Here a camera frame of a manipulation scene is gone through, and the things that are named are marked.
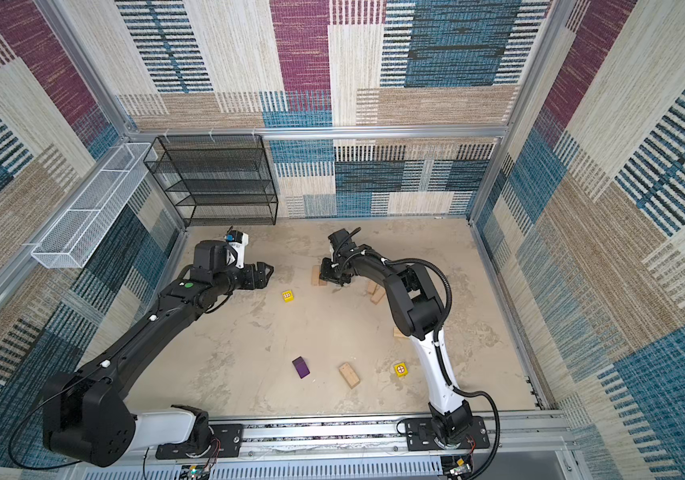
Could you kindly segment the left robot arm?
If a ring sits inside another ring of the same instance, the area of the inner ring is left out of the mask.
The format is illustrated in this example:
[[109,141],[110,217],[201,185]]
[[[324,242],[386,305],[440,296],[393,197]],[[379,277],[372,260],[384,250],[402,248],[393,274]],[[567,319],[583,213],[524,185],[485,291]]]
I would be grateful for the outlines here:
[[72,373],[52,376],[44,388],[42,444],[46,450],[108,467],[128,451],[170,448],[184,456],[210,453],[214,434],[208,412],[174,405],[134,413],[126,397],[162,350],[238,290],[268,286],[272,266],[247,264],[248,234],[230,230],[222,240],[194,248],[194,261],[160,291],[144,317],[106,351]]

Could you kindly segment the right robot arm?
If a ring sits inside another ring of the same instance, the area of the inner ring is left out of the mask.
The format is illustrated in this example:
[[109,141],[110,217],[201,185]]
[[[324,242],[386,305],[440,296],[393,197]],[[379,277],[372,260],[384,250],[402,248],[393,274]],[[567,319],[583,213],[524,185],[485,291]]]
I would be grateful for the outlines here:
[[362,276],[382,288],[395,327],[411,341],[424,371],[436,441],[456,446],[470,430],[473,414],[466,398],[456,392],[445,348],[443,328],[453,302],[448,279],[426,260],[391,260],[356,244],[353,236],[358,232],[340,229],[328,236],[332,255],[322,259],[320,278],[344,286]]

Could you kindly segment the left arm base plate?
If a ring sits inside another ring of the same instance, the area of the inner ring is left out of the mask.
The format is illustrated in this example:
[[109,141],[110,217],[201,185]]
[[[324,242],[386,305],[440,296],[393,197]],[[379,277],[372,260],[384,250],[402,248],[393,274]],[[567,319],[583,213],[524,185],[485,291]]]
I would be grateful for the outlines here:
[[214,460],[236,458],[242,446],[242,424],[216,424],[194,427],[188,439],[156,448],[157,460]]

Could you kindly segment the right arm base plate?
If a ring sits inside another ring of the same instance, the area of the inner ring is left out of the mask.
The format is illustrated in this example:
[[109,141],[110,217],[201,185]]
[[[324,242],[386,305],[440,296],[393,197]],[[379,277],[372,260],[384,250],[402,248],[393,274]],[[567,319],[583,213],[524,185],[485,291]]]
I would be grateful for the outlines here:
[[449,443],[438,440],[429,417],[403,418],[396,422],[395,429],[406,439],[408,451],[489,449],[491,446],[488,430],[480,416],[473,416],[468,430]]

